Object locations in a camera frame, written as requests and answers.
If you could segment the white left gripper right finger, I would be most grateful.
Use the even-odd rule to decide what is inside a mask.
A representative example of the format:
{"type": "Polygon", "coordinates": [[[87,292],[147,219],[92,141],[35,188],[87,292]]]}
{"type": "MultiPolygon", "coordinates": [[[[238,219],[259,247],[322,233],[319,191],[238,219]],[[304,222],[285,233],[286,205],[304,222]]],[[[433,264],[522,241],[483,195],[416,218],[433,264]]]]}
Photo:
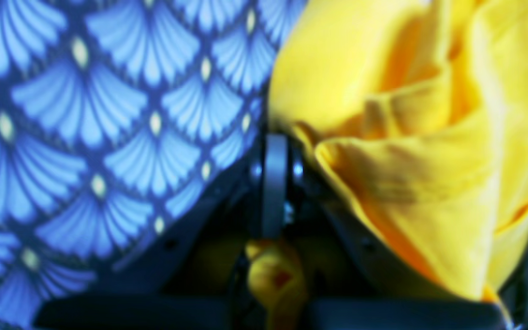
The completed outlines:
{"type": "Polygon", "coordinates": [[[308,168],[283,134],[264,138],[264,238],[297,236],[300,228],[329,235],[344,263],[340,292],[306,303],[300,326],[310,330],[505,330],[492,303],[469,302],[406,265],[337,194],[308,168]]]}

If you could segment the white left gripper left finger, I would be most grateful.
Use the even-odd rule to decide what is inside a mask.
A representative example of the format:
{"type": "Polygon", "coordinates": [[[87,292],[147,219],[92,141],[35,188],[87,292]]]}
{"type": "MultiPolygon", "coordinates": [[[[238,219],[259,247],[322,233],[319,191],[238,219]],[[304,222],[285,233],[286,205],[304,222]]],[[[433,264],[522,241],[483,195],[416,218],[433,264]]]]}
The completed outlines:
{"type": "Polygon", "coordinates": [[[243,251],[262,233],[262,143],[216,176],[141,255],[37,312],[40,330],[248,330],[243,251]]]}

